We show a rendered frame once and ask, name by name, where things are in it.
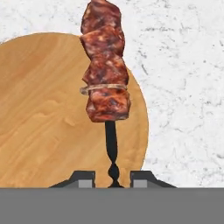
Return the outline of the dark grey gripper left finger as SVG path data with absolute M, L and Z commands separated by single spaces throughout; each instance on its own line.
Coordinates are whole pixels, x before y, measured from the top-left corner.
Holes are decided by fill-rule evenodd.
M 95 188 L 95 171 L 74 171 L 69 179 L 52 185 L 52 188 Z

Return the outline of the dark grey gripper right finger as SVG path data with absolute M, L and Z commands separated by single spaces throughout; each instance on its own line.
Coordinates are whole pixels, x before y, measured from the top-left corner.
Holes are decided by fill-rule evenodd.
M 130 172 L 131 188 L 174 188 L 162 180 L 157 179 L 151 171 L 131 171 Z

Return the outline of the round wooden board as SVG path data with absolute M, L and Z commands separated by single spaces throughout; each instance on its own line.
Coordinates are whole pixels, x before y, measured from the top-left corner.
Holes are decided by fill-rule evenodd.
M 112 183 L 105 124 L 91 122 L 81 93 L 90 64 L 80 37 L 32 34 L 0 45 L 0 186 L 52 186 L 74 171 Z M 115 123 L 118 182 L 141 169 L 148 142 L 144 98 L 129 76 L 129 117 Z

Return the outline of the meat kebab skewer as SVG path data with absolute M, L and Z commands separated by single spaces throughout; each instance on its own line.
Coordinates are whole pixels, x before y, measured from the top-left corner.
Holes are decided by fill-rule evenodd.
M 88 96 L 87 115 L 93 123 L 104 123 L 106 148 L 111 166 L 108 175 L 118 187 L 116 122 L 130 112 L 129 75 L 123 60 L 125 37 L 119 8 L 108 0 L 90 0 L 81 20 L 80 42 L 90 64 L 80 92 Z

